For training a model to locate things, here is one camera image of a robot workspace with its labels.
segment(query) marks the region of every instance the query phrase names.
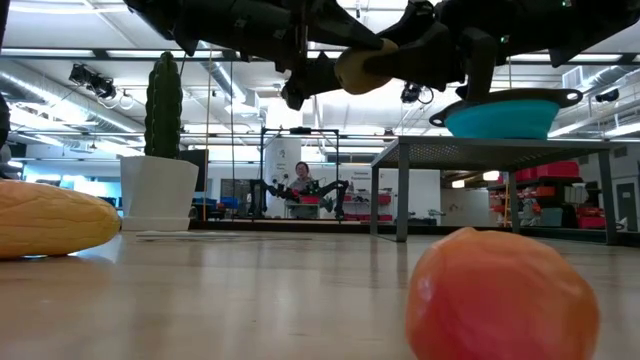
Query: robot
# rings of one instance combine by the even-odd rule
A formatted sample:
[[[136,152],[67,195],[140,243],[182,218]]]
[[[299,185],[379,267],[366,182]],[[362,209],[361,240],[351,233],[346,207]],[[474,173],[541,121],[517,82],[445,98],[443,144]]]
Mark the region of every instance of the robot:
[[[253,218],[262,218],[263,212],[267,211],[267,206],[264,203],[267,191],[272,196],[276,196],[281,199],[291,200],[299,203],[301,196],[314,196],[320,198],[318,205],[325,208],[327,212],[335,211],[335,217],[337,220],[344,219],[344,210],[342,205],[344,204],[344,197],[349,188],[349,181],[337,180],[326,186],[320,186],[318,180],[311,181],[307,187],[302,190],[294,190],[287,188],[284,184],[268,185],[263,180],[250,180],[249,182],[249,195],[251,195],[251,204],[249,205],[249,216]],[[256,188],[260,192],[259,204],[256,204]],[[324,196],[336,190],[336,205],[333,206],[333,201],[325,200]]]
[[[374,34],[336,0],[124,0],[189,55],[199,41],[257,56],[291,71],[282,96],[299,110],[310,96],[341,88],[336,60],[307,58],[307,42],[398,50],[368,58],[367,74],[444,91],[455,82],[463,101],[481,102],[493,68],[509,56],[549,50],[552,66],[635,24],[640,0],[409,0],[402,18]]]

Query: metal table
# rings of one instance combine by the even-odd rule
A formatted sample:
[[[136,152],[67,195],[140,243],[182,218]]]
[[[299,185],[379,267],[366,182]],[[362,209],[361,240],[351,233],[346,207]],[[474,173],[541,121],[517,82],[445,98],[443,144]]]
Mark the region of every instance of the metal table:
[[[599,154],[607,244],[617,244],[609,152],[616,145],[593,141],[465,139],[400,136],[371,164],[371,234],[378,233],[380,169],[398,169],[397,242],[407,241],[409,169],[504,171],[509,173],[513,232],[520,232],[515,172],[538,165]]]

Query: red ball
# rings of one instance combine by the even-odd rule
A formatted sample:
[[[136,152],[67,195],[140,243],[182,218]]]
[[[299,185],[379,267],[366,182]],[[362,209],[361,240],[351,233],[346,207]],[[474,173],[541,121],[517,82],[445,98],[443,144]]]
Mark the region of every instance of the red ball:
[[[598,327],[589,284],[519,235],[459,230],[411,278],[406,336],[420,360],[586,360]]]

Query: floor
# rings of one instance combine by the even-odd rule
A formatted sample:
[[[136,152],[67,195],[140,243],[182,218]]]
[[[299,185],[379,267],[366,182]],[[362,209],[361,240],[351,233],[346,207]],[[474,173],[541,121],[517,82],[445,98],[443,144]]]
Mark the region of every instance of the floor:
[[[0,359],[412,359],[406,287],[434,240],[126,235],[72,257],[0,262]],[[598,293],[596,359],[639,359],[640,250],[549,244]]]

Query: gray table top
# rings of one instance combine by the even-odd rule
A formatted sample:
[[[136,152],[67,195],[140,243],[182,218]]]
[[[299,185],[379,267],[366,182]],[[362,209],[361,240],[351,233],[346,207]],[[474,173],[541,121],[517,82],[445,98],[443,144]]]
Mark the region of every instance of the gray table top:
[[[411,169],[515,171],[609,151],[620,143],[400,136],[371,166],[397,169],[401,145],[408,146]]]

